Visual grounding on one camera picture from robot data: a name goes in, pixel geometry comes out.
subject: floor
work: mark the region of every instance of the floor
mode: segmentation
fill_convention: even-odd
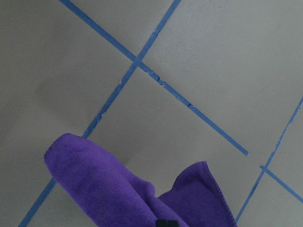
[[[101,108],[88,139],[156,196],[207,161],[239,227],[302,226],[302,10],[298,0],[1,1],[1,226],[94,226],[58,185],[28,212],[51,179],[48,147],[81,136]]]

